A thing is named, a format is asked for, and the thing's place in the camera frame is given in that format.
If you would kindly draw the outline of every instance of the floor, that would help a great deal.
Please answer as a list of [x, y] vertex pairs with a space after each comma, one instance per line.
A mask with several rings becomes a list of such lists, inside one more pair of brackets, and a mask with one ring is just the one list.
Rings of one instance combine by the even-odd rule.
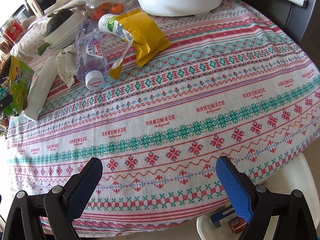
[[[4, 153], [6, 151], [5, 142], [0, 138], [0, 152]], [[312, 142], [311, 145], [304, 151], [304, 155], [309, 164], [310, 170], [312, 172], [318, 194], [320, 193], [320, 138]], [[12, 198], [10, 192], [10, 185], [6, 183], [8, 181], [6, 168], [4, 164], [5, 155], [0, 155], [0, 194], [2, 196], [2, 201], [0, 204], [0, 215], [6, 220], [11, 206]], [[170, 228], [163, 231], [155, 232], [143, 232], [135, 233], [128, 236], [116, 236], [110, 238], [96, 238], [99, 240], [108, 239], [108, 240], [201, 240], [196, 230], [196, 220], [192, 220], [180, 226]]]

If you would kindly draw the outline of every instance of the wire basket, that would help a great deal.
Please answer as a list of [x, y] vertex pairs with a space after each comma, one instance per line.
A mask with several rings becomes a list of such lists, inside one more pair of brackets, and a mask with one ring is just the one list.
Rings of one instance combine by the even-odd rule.
[[12, 103], [12, 95], [9, 90], [9, 70], [11, 66], [11, 58], [1, 65], [0, 72], [0, 136], [7, 136], [9, 119], [4, 115], [3, 110]]

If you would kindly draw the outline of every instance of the silver bolt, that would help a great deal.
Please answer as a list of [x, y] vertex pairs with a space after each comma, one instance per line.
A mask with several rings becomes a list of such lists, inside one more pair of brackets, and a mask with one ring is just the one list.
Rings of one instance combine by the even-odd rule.
[[298, 189], [296, 189], [293, 193], [295, 194], [296, 197], [302, 197], [302, 192]]
[[23, 198], [24, 195], [25, 195], [25, 193], [24, 193], [23, 191], [19, 191], [19, 192], [17, 193], [17, 198]]
[[257, 185], [256, 190], [260, 193], [264, 193], [264, 192], [266, 192], [267, 188], [263, 185]]
[[55, 186], [52, 189], [52, 192], [55, 193], [55, 194], [60, 193], [61, 191], [62, 191], [62, 187], [61, 186]]

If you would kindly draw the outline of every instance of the patterned tablecloth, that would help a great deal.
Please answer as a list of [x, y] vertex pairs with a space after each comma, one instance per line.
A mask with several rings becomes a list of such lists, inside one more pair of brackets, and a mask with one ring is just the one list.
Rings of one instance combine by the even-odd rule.
[[[223, 0], [201, 17], [153, 17], [172, 42], [145, 67], [126, 58], [119, 80], [90, 92], [56, 79], [38, 122], [10, 121], [12, 194], [64, 185], [91, 157], [103, 176], [81, 236], [169, 228], [227, 201], [215, 173], [227, 155], [258, 183], [318, 136], [320, 75], [265, 16]], [[112, 64], [126, 44], [104, 35]], [[30, 65], [40, 69], [46, 58]], [[47, 220], [44, 227], [49, 228]]]

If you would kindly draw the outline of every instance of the orange fruit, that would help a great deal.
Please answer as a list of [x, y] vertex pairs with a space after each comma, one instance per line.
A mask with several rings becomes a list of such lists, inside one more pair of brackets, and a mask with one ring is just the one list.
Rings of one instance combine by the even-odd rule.
[[102, 16], [104, 16], [106, 12], [102, 8], [97, 8], [94, 10], [92, 14], [92, 19], [95, 21], [99, 21]]
[[115, 3], [111, 6], [110, 12], [113, 14], [120, 14], [123, 13], [124, 5], [122, 3]]
[[107, 13], [111, 8], [111, 4], [109, 2], [105, 2], [102, 5], [100, 5], [100, 8]]

